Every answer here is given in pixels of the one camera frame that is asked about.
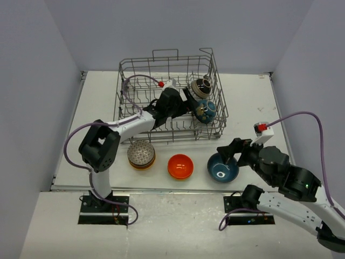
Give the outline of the mint green bowl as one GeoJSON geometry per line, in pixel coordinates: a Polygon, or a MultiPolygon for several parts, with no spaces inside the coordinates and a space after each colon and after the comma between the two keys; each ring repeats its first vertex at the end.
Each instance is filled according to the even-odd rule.
{"type": "Polygon", "coordinates": [[[133,161],[129,160],[129,162],[135,163],[137,165],[144,165],[144,164],[150,163],[152,161],[155,161],[155,160],[153,159],[153,160],[150,160],[149,162],[144,162],[144,163],[138,163],[138,162],[133,162],[133,161]]]}

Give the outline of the brown patterned white bowl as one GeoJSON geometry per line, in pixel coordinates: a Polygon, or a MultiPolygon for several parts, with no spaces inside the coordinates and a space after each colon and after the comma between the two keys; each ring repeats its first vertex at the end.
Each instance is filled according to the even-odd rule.
{"type": "Polygon", "coordinates": [[[134,141],[127,149],[127,158],[138,163],[149,162],[155,159],[154,146],[145,140],[134,141]]]}

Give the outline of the grey wire dish rack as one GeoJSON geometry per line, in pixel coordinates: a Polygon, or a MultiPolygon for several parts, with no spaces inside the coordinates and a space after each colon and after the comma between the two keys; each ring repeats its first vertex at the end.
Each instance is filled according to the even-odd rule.
{"type": "Polygon", "coordinates": [[[181,56],[177,49],[154,50],[147,58],[119,62],[114,120],[125,120],[139,108],[158,119],[154,129],[129,140],[175,142],[216,140],[229,116],[210,47],[181,56]]]}

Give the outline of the orange bowl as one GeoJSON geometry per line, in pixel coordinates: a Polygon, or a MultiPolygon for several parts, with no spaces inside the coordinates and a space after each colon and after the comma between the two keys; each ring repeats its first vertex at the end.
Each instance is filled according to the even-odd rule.
{"type": "Polygon", "coordinates": [[[189,177],[191,177],[192,173],[177,174],[177,173],[172,172],[172,173],[169,173],[169,175],[175,180],[184,181],[184,180],[188,179],[189,177]]]}
{"type": "Polygon", "coordinates": [[[192,159],[185,154],[175,154],[173,155],[167,164],[168,173],[177,173],[177,174],[187,174],[193,173],[194,163],[192,159]]]}

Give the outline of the dark blue glazed bowl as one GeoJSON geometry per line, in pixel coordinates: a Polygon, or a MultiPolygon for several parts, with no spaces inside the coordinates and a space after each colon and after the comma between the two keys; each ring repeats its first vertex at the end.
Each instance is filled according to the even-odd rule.
{"type": "Polygon", "coordinates": [[[224,163],[220,154],[215,153],[208,159],[207,171],[213,180],[220,183],[229,183],[238,176],[239,167],[235,158],[224,163]]]}

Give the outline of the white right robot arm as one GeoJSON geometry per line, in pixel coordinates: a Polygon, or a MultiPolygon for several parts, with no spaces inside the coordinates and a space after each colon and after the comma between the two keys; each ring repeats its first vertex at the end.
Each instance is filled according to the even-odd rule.
{"type": "Polygon", "coordinates": [[[249,166],[282,197],[255,185],[247,185],[236,212],[270,213],[314,235],[325,248],[344,252],[344,218],[326,194],[326,188],[309,170],[294,166],[289,156],[275,146],[254,144],[250,139],[235,138],[227,146],[217,147],[223,161],[240,154],[239,167],[249,166]]]}

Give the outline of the yellow ribbed bowl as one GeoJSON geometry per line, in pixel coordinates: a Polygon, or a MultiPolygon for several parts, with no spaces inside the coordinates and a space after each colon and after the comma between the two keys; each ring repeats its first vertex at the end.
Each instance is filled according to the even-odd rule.
{"type": "Polygon", "coordinates": [[[137,171],[145,171],[145,170],[149,169],[150,167],[152,167],[154,165],[154,162],[147,164],[147,165],[143,165],[143,166],[139,166],[139,165],[132,164],[132,163],[130,165],[137,171]]]}

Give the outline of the blue floral bowl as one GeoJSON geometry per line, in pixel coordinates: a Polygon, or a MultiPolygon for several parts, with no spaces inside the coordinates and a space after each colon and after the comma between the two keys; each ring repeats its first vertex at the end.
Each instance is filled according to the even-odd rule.
{"type": "Polygon", "coordinates": [[[203,124],[208,124],[213,121],[217,114],[216,105],[206,99],[198,101],[198,105],[195,112],[195,117],[203,124]]]}

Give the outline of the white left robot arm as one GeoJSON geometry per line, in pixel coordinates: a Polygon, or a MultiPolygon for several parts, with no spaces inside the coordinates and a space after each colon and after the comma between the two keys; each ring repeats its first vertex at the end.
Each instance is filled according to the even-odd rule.
{"type": "Polygon", "coordinates": [[[177,89],[166,87],[158,99],[151,101],[136,115],[109,124],[101,120],[92,123],[79,146],[79,153],[90,170],[89,181],[95,196],[93,206],[98,211],[106,212],[112,205],[109,168],[115,161],[119,144],[137,134],[162,126],[168,118],[195,113],[198,101],[186,87],[183,89],[183,96],[185,97],[177,89]]]}

